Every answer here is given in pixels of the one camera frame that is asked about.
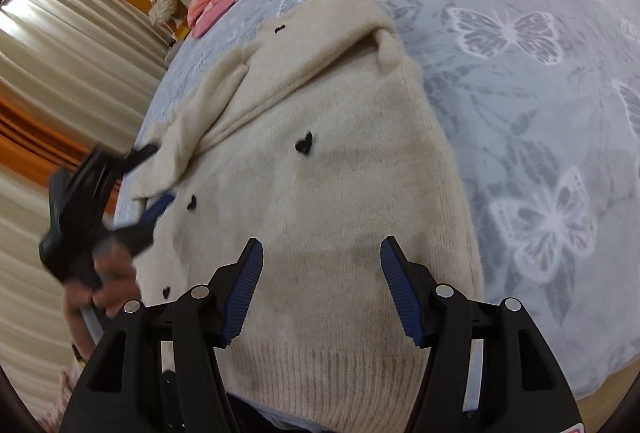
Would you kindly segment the person's left hand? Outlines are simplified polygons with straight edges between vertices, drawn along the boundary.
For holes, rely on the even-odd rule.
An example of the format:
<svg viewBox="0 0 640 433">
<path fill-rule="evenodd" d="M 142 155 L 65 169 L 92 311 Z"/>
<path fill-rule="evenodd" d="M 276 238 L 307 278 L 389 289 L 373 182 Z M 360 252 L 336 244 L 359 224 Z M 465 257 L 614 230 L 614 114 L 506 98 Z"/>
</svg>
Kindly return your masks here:
<svg viewBox="0 0 640 433">
<path fill-rule="evenodd" d="M 91 357 L 96 342 L 81 316 L 81 310 L 94 305 L 98 309 L 104 309 L 108 317 L 114 317 L 129 300 L 141 299 L 137 272 L 130 252 L 124 245 L 117 241 L 104 242 L 93 252 L 93 262 L 102 286 L 91 290 L 80 281 L 72 279 L 64 283 L 62 297 L 63 315 L 76 349 L 84 361 Z"/>
</svg>

